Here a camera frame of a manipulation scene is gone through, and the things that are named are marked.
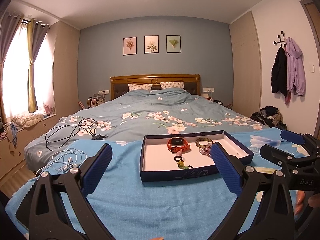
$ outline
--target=metal screw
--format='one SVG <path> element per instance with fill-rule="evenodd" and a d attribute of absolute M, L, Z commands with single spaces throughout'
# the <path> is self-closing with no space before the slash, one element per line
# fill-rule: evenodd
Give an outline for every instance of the metal screw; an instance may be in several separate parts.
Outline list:
<path fill-rule="evenodd" d="M 283 175 L 282 171 L 276 171 L 276 175 L 281 177 Z"/>
<path fill-rule="evenodd" d="M 77 167 L 72 167 L 71 169 L 70 169 L 70 173 L 72 173 L 72 174 L 75 174 L 75 173 L 77 173 L 79 171 L 79 169 L 77 168 Z"/>
<path fill-rule="evenodd" d="M 46 176 L 48 176 L 48 174 L 49 173 L 47 171 L 44 171 L 44 172 L 41 173 L 41 177 L 45 178 Z"/>
<path fill-rule="evenodd" d="M 254 168 L 251 167 L 251 166 L 246 166 L 245 170 L 246 170 L 247 172 L 250 172 L 250 173 L 251 173 L 251 172 L 254 171 Z"/>

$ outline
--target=gray curtain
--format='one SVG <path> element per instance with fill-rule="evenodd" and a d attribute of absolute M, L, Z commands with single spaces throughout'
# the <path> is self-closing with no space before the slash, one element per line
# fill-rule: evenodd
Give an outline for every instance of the gray curtain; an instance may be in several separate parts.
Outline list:
<path fill-rule="evenodd" d="M 2 98 L 2 76 L 3 76 L 3 65 L 5 57 L 7 56 L 8 49 L 13 40 L 15 33 L 17 32 L 23 15 L 9 15 L 8 12 L 4 14 L 0 25 L 0 109 L 2 122 L 6 123 L 6 117 L 4 114 L 3 98 Z"/>
<path fill-rule="evenodd" d="M 28 108 L 29 113 L 33 113 L 38 110 L 35 93 L 34 82 L 34 62 L 38 56 L 41 44 L 48 31 L 49 25 L 41 25 L 41 22 L 36 23 L 35 19 L 32 19 L 28 23 L 27 28 L 27 40 L 29 50 L 29 72 L 28 72 Z"/>

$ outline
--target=wooden floor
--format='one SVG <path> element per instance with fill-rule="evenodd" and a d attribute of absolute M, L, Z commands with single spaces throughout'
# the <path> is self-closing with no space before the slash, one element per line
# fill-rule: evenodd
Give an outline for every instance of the wooden floor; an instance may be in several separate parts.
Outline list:
<path fill-rule="evenodd" d="M 27 166 L 24 165 L 0 186 L 0 190 L 8 198 L 11 198 L 19 188 L 21 188 L 29 179 L 34 177 L 33 172 L 28 170 Z"/>

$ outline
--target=human hand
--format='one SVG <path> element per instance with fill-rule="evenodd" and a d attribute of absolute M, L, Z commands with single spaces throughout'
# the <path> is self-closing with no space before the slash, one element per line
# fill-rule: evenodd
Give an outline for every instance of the human hand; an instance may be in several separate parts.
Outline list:
<path fill-rule="evenodd" d="M 304 191 L 299 190 L 297 192 L 297 203 L 296 203 L 296 207 L 294 208 L 294 215 L 298 215 L 302 211 L 303 200 L 305 199 L 305 197 L 306 195 Z M 320 193 L 311 196 L 308 199 L 308 204 L 310 207 L 313 207 L 313 208 L 320 207 Z"/>

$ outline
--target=blue rubber pad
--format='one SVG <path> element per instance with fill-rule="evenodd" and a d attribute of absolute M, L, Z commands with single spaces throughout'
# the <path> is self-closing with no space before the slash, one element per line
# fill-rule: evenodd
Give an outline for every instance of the blue rubber pad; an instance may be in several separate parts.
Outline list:
<path fill-rule="evenodd" d="M 297 145 L 302 145 L 304 144 L 304 139 L 300 134 L 287 131 L 287 130 L 282 130 L 280 133 L 280 136 L 282 139 L 287 140 L 289 142 L 295 143 Z"/>
<path fill-rule="evenodd" d="M 231 193 L 235 193 L 239 197 L 242 193 L 241 176 L 231 164 L 230 160 L 226 156 L 223 150 L 217 143 L 211 146 L 211 157 L 219 170 L 225 184 Z"/>
<path fill-rule="evenodd" d="M 82 194 L 86 197 L 96 189 L 101 177 L 112 159 L 112 148 L 107 145 L 96 158 L 87 173 L 83 176 Z"/>

